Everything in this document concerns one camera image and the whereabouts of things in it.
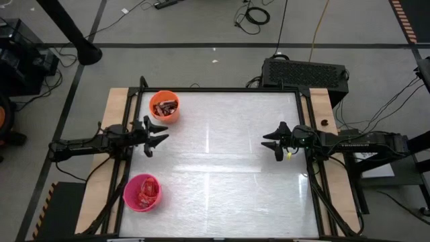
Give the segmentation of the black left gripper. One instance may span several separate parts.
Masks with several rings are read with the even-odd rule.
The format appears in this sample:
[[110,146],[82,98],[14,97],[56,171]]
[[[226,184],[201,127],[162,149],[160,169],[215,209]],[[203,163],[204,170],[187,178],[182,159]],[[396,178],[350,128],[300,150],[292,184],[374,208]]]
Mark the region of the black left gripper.
[[[134,146],[138,145],[144,145],[144,154],[147,157],[152,157],[153,152],[151,151],[149,142],[151,141],[151,134],[149,130],[149,126],[151,124],[151,121],[148,116],[145,116],[143,118],[143,121],[140,121],[138,119],[135,119],[132,122],[132,144]],[[155,124],[151,124],[151,132],[152,133],[159,133],[162,131],[167,130],[167,126],[159,126]],[[168,138],[168,134],[162,134],[160,136],[153,136],[152,137],[152,148],[155,148],[157,145],[159,145],[161,142],[163,142],[166,138]]]

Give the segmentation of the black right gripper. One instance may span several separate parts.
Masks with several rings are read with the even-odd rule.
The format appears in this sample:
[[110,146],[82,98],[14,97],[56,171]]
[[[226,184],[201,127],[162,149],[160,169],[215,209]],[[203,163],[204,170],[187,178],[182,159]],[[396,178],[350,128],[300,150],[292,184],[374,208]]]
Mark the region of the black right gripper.
[[280,122],[276,131],[263,135],[263,138],[279,141],[262,142],[261,144],[264,147],[275,151],[276,161],[282,161],[284,158],[283,149],[299,149],[304,146],[300,144],[300,139],[304,138],[305,132],[306,127],[304,125],[297,125],[293,130],[290,130],[285,122]]

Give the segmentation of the orange halloween bucket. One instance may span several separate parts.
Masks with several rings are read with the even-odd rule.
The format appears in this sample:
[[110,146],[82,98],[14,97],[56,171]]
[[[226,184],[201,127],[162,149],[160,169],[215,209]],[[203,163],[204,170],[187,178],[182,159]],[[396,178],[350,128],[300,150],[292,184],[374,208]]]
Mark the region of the orange halloween bucket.
[[[167,101],[167,100],[177,100],[178,102],[178,107],[177,110],[170,116],[157,116],[154,113],[154,105],[157,105],[163,101]],[[151,114],[153,115],[154,118],[156,118],[157,120],[161,121],[162,123],[166,123],[166,124],[173,124],[176,121],[178,121],[179,116],[180,116],[180,101],[179,101],[179,97],[177,96],[176,93],[173,93],[172,91],[167,91],[167,90],[161,90],[156,92],[150,99],[149,102],[149,110],[151,112]]]

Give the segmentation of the pink halloween bucket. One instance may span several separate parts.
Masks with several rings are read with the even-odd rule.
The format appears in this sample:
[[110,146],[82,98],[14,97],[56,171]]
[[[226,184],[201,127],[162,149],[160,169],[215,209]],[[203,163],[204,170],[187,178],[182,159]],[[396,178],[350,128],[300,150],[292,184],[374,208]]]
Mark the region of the pink halloween bucket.
[[[144,183],[145,179],[149,177],[152,177],[157,181],[159,185],[159,193],[157,197],[153,197],[153,199],[155,199],[155,202],[152,204],[152,206],[148,207],[147,209],[142,209],[138,205],[137,195],[139,191],[141,191],[142,184]],[[126,184],[124,188],[123,200],[125,204],[135,212],[150,212],[155,209],[156,206],[158,206],[158,204],[161,202],[162,196],[162,186],[157,180],[157,178],[151,174],[143,173],[136,175]]]

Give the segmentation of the wooden table side board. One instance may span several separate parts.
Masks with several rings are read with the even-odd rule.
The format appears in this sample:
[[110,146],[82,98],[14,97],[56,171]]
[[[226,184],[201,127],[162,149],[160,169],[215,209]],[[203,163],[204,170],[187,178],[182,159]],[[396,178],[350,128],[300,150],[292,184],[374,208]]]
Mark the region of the wooden table side board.
[[[112,88],[110,89],[106,102],[105,112],[101,126],[106,128],[112,124],[120,124],[123,121],[124,111],[126,109],[128,89]],[[125,162],[118,163],[118,171],[114,171],[115,161],[108,159],[106,154],[98,154],[93,157],[91,168],[97,168],[87,182],[81,209],[76,225],[76,234],[82,233],[96,219],[108,200],[111,178],[115,177],[119,184],[124,173]]]
[[[327,89],[310,89],[310,101],[316,120],[316,129],[338,135],[337,125]],[[357,215],[353,193],[347,170],[336,160],[324,162],[331,202],[342,219],[354,232],[359,232],[360,221]]]

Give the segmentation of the black perforated computer case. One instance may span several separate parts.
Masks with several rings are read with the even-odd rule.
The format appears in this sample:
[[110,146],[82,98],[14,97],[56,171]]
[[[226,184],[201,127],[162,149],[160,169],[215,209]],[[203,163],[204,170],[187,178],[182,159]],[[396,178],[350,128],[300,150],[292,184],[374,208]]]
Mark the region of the black perforated computer case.
[[343,65],[267,58],[259,86],[326,89],[335,107],[349,93],[348,80],[349,71]]

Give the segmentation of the white paper sign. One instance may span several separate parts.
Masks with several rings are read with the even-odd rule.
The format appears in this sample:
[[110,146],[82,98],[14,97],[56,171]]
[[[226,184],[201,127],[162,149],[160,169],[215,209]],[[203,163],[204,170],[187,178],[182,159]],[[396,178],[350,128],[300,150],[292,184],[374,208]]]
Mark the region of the white paper sign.
[[[357,163],[364,159],[370,158],[375,153],[355,153],[354,157]],[[371,169],[362,173],[362,178],[394,177],[394,172],[390,164]]]

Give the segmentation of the black mat hazard-striped edge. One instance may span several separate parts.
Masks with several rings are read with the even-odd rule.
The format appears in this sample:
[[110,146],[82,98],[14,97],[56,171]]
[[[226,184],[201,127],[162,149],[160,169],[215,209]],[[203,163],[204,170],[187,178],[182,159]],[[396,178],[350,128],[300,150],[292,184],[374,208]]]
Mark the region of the black mat hazard-striped edge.
[[388,0],[409,44],[430,44],[430,0]]
[[54,182],[48,189],[42,211],[32,233],[33,240],[53,240],[75,234],[85,184]]

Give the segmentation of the black power strip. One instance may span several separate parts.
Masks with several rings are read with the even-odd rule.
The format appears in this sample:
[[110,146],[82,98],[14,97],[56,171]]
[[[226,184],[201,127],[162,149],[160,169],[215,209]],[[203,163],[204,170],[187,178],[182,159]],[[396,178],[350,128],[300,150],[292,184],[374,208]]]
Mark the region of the black power strip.
[[157,1],[156,3],[154,3],[154,7],[157,10],[160,10],[160,9],[163,9],[163,8],[166,8],[166,7],[178,4],[180,1],[183,1],[183,0],[162,0],[162,1]]

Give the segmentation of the dark grey floor platform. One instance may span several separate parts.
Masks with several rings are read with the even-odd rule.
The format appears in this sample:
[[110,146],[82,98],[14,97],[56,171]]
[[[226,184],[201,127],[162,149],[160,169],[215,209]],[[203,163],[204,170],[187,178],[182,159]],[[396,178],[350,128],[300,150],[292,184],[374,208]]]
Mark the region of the dark grey floor platform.
[[379,153],[353,166],[353,171],[361,175],[365,171],[391,164],[394,177],[361,178],[360,184],[364,187],[371,186],[418,186],[424,181],[420,173],[413,167],[412,161],[399,161],[398,155],[391,153]]

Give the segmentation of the black floor stand pole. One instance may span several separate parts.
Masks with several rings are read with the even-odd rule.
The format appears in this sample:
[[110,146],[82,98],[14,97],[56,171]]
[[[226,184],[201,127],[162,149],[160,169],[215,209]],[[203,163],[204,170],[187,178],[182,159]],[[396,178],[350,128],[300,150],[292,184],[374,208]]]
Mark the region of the black floor stand pole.
[[81,65],[92,65],[102,58],[102,51],[84,37],[58,0],[36,1],[77,49],[77,59]]

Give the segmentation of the black stand beam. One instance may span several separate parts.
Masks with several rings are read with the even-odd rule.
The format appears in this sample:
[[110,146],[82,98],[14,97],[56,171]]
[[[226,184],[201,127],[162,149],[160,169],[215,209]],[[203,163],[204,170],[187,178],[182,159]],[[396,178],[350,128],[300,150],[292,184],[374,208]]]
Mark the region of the black stand beam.
[[408,138],[406,135],[402,135],[404,145],[408,149],[408,153],[395,161],[412,161],[413,167],[418,173],[426,173],[430,171],[430,158],[424,161],[417,161],[415,155],[424,150],[430,149],[430,130],[420,134],[414,138]]

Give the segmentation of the black equipment rack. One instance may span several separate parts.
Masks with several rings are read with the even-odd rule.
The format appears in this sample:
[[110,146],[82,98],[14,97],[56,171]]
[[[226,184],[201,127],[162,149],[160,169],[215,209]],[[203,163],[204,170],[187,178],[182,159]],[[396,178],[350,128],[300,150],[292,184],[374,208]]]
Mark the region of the black equipment rack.
[[59,58],[20,19],[0,19],[0,93],[36,95],[56,74]]

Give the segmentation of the orange and black device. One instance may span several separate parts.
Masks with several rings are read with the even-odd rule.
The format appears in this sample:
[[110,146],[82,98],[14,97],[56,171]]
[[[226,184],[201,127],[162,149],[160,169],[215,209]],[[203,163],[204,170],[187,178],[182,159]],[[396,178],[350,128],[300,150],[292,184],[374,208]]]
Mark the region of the orange and black device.
[[15,104],[0,92],[0,146],[6,143],[15,118]]

